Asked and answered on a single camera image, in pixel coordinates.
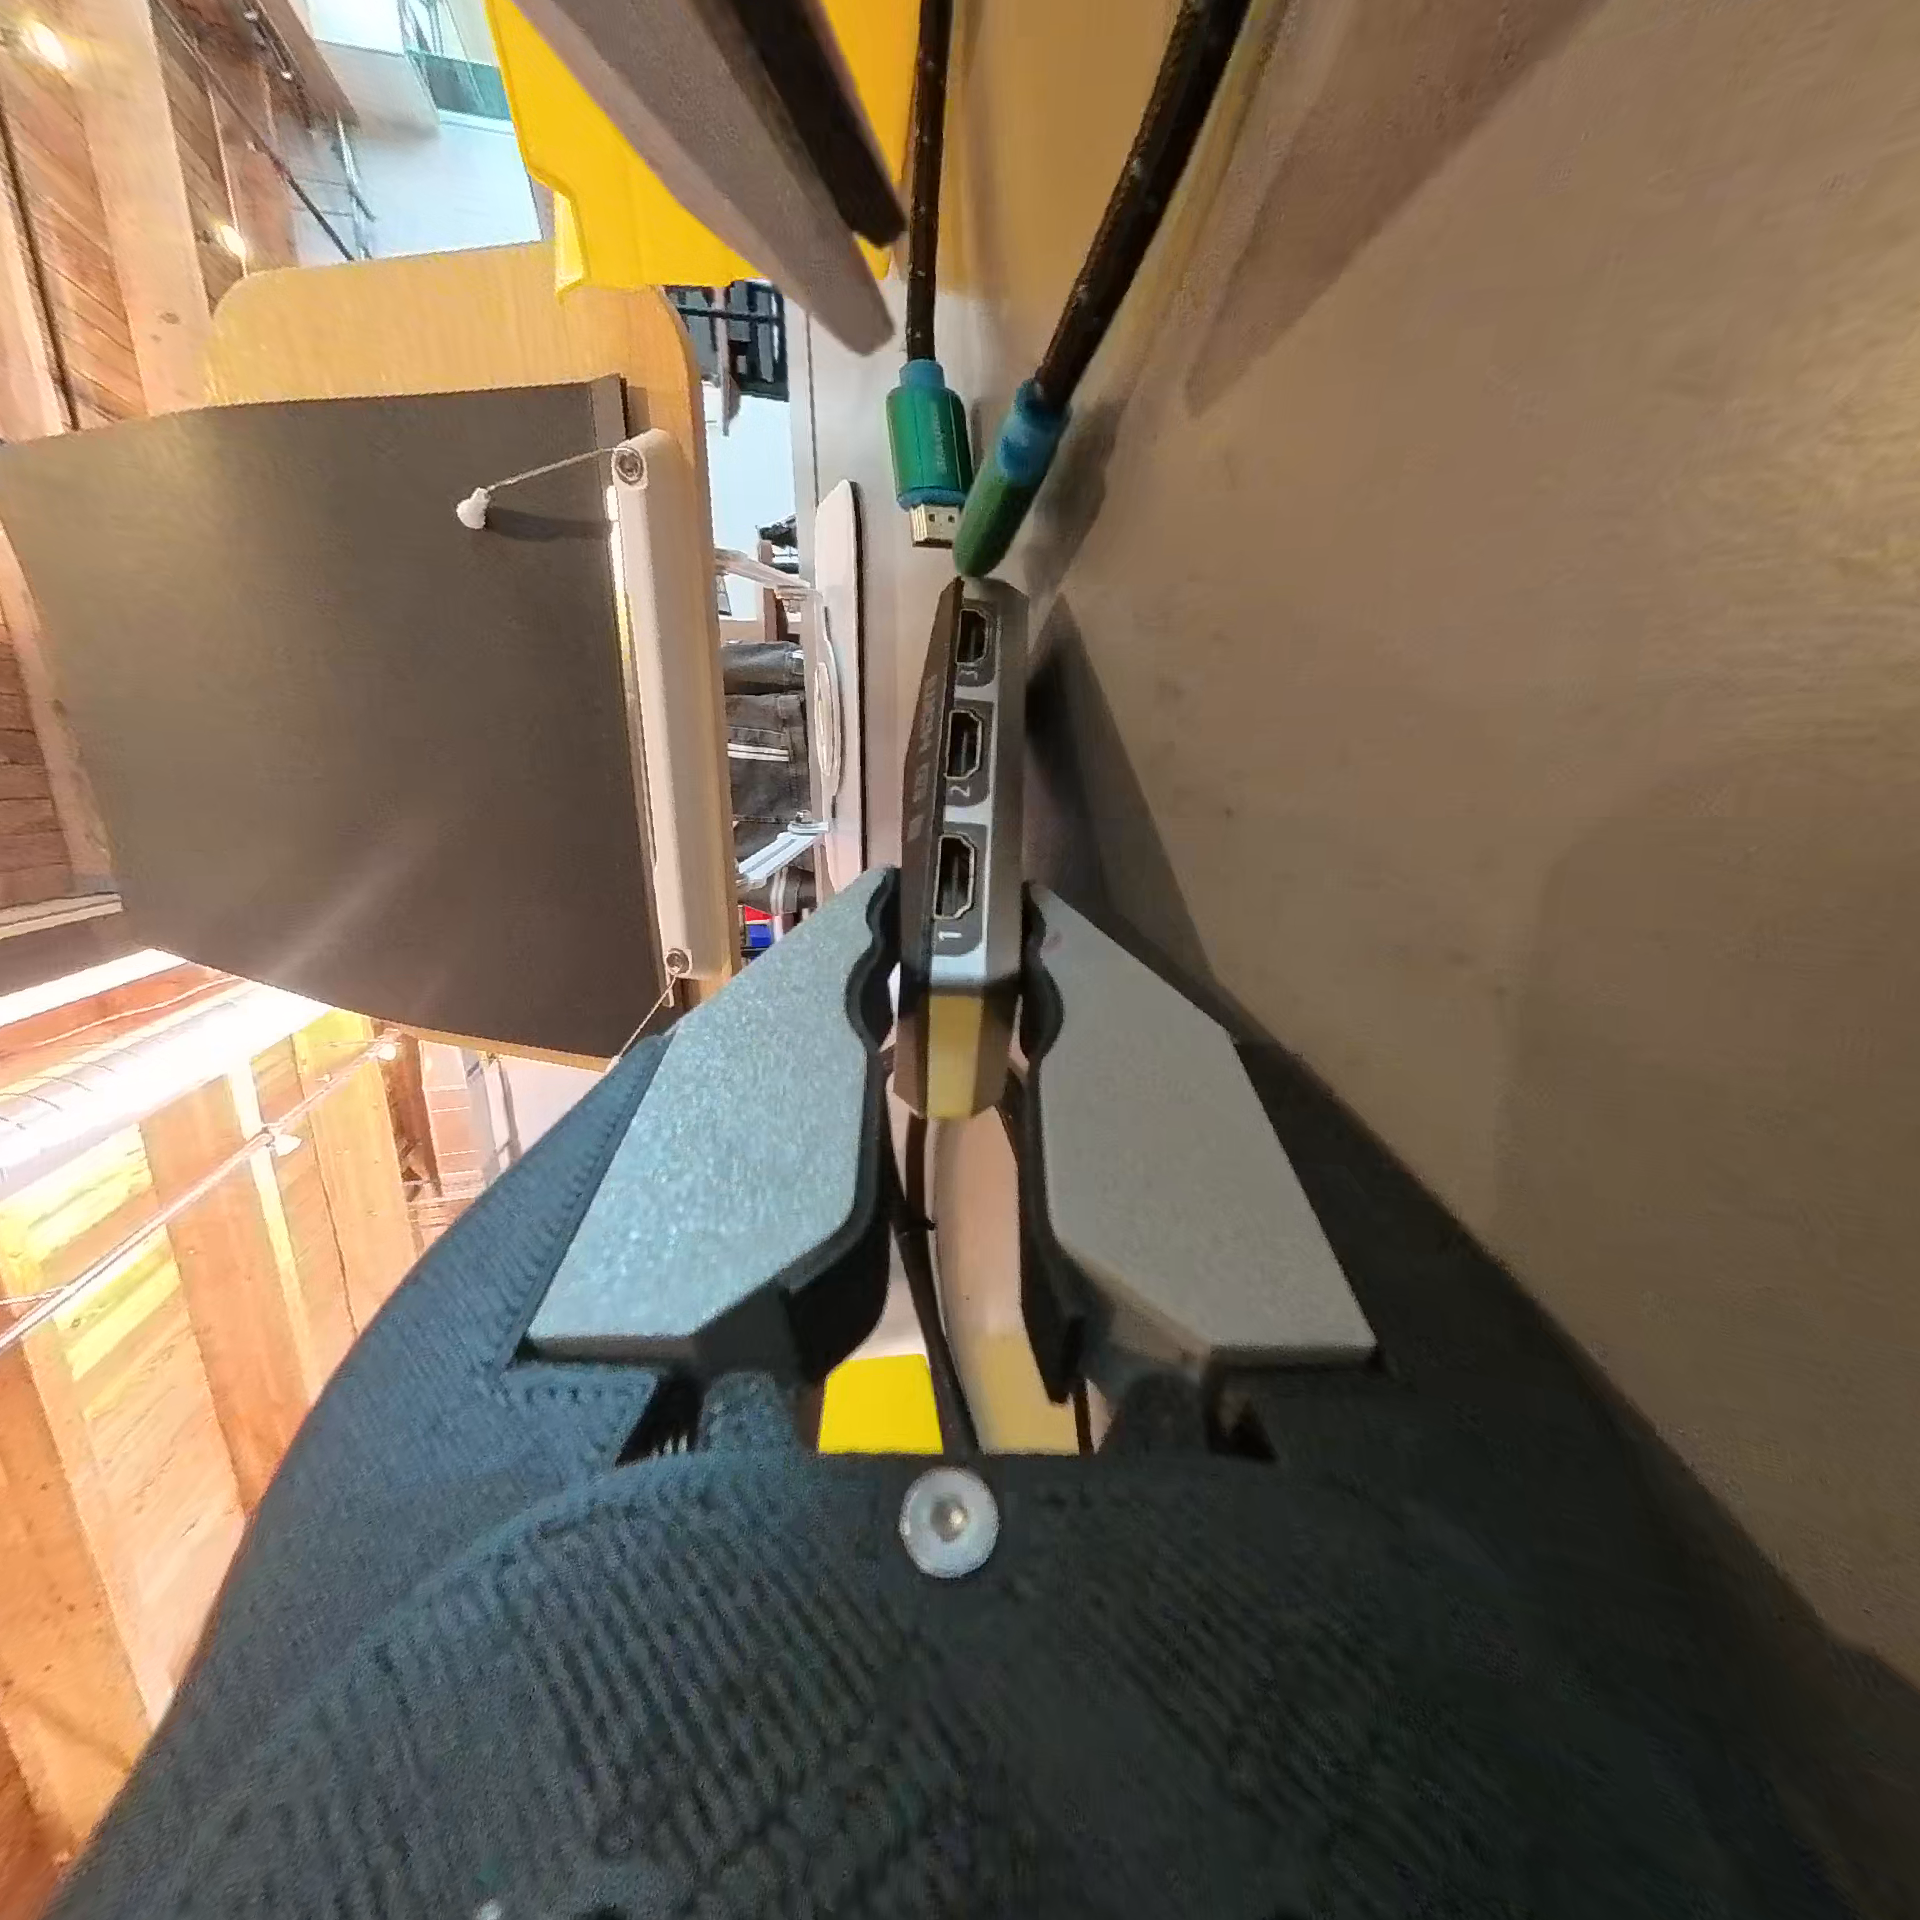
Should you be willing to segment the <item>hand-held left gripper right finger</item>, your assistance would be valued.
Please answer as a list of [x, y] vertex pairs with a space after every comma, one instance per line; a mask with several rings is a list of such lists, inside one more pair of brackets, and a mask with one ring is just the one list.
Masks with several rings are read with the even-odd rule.
[[1047, 889], [1019, 1028], [1023, 1324], [1054, 1405], [1379, 1359], [1228, 1028]]

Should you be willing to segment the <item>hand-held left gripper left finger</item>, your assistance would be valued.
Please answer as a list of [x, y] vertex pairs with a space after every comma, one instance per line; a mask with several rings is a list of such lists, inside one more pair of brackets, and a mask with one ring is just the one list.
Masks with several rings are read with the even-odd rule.
[[868, 868], [660, 1044], [525, 1351], [819, 1385], [881, 1324], [898, 868]]

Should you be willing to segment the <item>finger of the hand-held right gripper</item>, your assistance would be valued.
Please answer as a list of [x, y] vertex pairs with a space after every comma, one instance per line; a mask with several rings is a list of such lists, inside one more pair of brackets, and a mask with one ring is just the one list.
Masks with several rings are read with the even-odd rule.
[[905, 203], [823, 4], [525, 4], [673, 197], [864, 356]]

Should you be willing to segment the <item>yellow plastic bin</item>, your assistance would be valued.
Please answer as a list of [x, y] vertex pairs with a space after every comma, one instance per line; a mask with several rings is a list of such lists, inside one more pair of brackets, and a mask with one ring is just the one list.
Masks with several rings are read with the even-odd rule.
[[[721, 241], [547, 45], [525, 4], [482, 4], [526, 174], [555, 202], [555, 291], [767, 282], [776, 271]], [[917, 4], [823, 4], [881, 156], [905, 186]]]
[[823, 1456], [943, 1456], [943, 1414], [928, 1356], [851, 1356], [833, 1369], [823, 1385], [814, 1447]]

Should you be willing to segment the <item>black HDMI switch hub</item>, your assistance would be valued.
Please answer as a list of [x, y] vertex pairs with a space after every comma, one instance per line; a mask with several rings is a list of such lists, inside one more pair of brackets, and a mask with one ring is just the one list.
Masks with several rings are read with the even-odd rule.
[[1023, 592], [951, 578], [898, 778], [886, 1074], [891, 1228], [945, 1460], [1024, 1447], [1042, 1405], [1023, 1312]]

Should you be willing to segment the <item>silver air duct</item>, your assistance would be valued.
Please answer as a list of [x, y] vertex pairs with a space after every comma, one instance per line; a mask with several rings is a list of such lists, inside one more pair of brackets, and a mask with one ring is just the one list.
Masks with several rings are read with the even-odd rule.
[[200, 1091], [259, 1051], [291, 1041], [336, 1008], [239, 986], [166, 1016], [125, 1041], [92, 1044], [70, 1061], [2, 1085], [2, 1197], [64, 1167], [99, 1144]]

